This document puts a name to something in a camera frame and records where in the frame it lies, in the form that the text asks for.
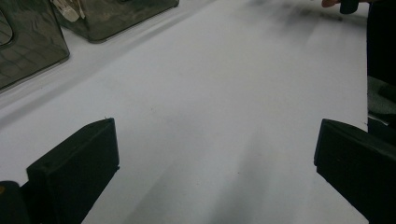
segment white table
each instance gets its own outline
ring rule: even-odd
[[[366,129],[367,6],[181,0],[0,95],[0,179],[116,121],[120,170],[84,223],[361,224],[316,173],[322,119]]]

